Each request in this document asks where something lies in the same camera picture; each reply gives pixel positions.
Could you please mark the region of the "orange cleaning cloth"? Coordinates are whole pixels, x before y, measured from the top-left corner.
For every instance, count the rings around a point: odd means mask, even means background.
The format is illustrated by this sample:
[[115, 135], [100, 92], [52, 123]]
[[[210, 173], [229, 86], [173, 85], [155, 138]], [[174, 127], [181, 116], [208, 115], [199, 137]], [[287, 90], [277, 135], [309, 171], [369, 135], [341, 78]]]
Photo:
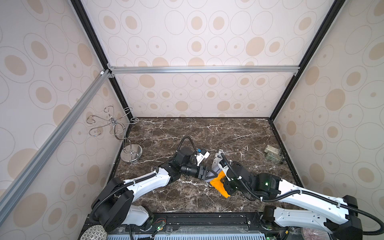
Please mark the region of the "orange cleaning cloth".
[[210, 181], [210, 184], [225, 198], [230, 197], [227, 191], [224, 188], [224, 184], [222, 180], [226, 179], [226, 175], [223, 171], [221, 171], [216, 178]]

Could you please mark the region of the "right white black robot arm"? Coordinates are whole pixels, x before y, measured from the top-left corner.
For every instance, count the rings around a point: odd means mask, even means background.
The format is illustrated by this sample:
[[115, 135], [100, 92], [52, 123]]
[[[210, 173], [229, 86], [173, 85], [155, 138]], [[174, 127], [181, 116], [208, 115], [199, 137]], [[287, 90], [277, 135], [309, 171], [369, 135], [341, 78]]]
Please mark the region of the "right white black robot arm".
[[254, 175], [238, 162], [221, 154], [219, 167], [227, 195], [239, 191], [250, 201], [266, 203], [262, 215], [265, 227], [299, 227], [317, 229], [338, 240], [361, 240], [363, 236], [384, 233], [384, 223], [358, 208], [356, 198], [336, 198], [296, 186], [278, 176]]

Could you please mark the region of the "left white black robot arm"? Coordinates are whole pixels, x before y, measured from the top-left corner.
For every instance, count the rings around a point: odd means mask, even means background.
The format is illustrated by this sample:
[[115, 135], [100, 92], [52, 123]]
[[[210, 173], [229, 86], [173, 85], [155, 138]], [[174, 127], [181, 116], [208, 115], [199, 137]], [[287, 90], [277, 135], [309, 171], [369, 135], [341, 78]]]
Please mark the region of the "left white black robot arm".
[[210, 153], [196, 146], [184, 148], [185, 140], [193, 142], [191, 137], [184, 136], [174, 155], [151, 173], [131, 180], [112, 179], [92, 203], [89, 221], [101, 224], [106, 232], [121, 224], [147, 225], [150, 213], [145, 208], [132, 205], [141, 196], [178, 181], [182, 175], [203, 181], [216, 178], [218, 174], [215, 171], [201, 164]]

